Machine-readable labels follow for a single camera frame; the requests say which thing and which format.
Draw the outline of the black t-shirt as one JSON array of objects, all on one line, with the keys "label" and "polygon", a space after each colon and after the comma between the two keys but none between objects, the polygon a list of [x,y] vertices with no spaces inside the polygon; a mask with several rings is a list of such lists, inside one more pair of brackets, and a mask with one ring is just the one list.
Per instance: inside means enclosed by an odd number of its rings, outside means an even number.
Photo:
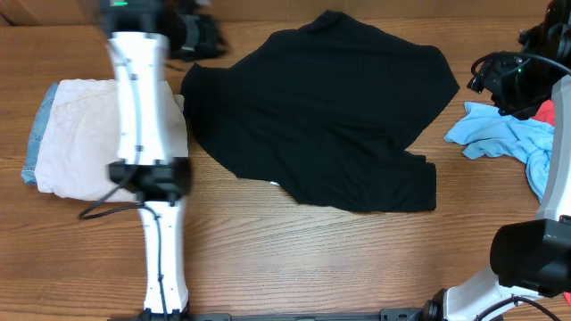
[{"label": "black t-shirt", "polygon": [[435,209],[435,165],[409,147],[458,91],[438,48],[331,11],[181,84],[195,140],[226,169],[353,212]]}]

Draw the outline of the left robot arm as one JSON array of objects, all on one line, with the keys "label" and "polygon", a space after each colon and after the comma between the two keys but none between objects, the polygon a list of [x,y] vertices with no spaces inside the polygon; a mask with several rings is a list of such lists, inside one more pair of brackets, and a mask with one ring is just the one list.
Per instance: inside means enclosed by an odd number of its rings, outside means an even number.
[{"label": "left robot arm", "polygon": [[140,320],[187,320],[184,218],[191,163],[177,156],[164,90],[169,59],[194,62],[225,54],[217,22],[196,1],[102,1],[102,29],[117,81],[118,159],[109,179],[136,196],[145,235],[146,294]]}]

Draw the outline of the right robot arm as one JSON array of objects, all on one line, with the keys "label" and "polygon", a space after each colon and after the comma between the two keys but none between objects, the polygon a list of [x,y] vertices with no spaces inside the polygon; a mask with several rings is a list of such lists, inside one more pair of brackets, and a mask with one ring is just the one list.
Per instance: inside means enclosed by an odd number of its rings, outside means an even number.
[{"label": "right robot arm", "polygon": [[468,88],[489,90],[500,115],[521,120],[553,101],[550,173],[536,218],[502,226],[489,266],[464,284],[442,289],[421,309],[383,309],[382,320],[500,320],[521,303],[570,290],[570,3],[550,2],[543,22],[518,41],[518,53],[476,60]]}]

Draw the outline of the red garment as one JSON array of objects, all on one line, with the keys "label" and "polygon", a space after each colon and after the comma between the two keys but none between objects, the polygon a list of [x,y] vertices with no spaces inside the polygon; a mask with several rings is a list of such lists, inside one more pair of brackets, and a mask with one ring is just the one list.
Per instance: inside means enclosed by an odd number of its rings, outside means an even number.
[{"label": "red garment", "polygon": [[555,126],[556,114],[553,101],[547,100],[543,102],[532,119]]}]

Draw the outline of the light blue garment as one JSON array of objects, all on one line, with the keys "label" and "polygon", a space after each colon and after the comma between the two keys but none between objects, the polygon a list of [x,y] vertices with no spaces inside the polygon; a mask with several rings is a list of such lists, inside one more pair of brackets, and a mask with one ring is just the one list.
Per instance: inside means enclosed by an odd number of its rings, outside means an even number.
[{"label": "light blue garment", "polygon": [[463,154],[471,160],[509,156],[524,163],[528,184],[541,200],[550,173],[555,128],[535,119],[501,116],[496,107],[482,103],[466,102],[465,111],[466,116],[444,140],[463,145]]}]

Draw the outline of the folded beige garment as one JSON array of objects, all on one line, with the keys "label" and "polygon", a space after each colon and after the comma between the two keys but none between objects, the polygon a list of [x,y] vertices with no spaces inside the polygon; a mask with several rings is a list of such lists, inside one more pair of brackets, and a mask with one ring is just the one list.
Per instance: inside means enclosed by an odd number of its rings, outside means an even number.
[{"label": "folded beige garment", "polygon": [[107,165],[117,161],[120,115],[114,80],[63,80],[48,104],[34,169],[37,189],[62,198],[97,201],[115,184]]}]

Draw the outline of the folded blue jeans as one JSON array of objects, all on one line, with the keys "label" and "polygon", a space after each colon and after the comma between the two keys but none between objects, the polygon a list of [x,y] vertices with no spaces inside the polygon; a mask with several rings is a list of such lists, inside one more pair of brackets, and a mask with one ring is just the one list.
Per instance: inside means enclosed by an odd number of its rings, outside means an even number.
[{"label": "folded blue jeans", "polygon": [[21,170],[21,178],[27,185],[35,185],[37,183],[35,176],[37,156],[44,133],[46,131],[46,125],[49,120],[50,111],[58,86],[59,85],[57,83],[53,83],[46,91],[44,99],[37,110],[32,128],[30,130],[27,145],[27,154],[23,168]]}]

